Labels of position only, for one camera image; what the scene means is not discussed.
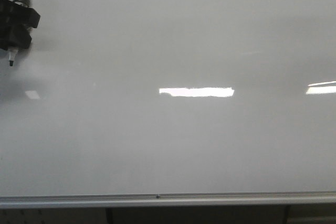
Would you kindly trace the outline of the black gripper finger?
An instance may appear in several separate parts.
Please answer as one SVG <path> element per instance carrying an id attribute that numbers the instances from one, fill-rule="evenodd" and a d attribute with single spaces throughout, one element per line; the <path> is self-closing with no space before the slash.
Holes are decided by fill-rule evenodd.
<path id="1" fill-rule="evenodd" d="M 40 15 L 33 9 L 10 0 L 1 0 L 1 27 L 25 25 L 37 28 Z"/>
<path id="2" fill-rule="evenodd" d="M 8 50 L 10 47 L 28 49 L 32 41 L 31 28 L 30 23 L 1 23 L 1 49 Z"/>

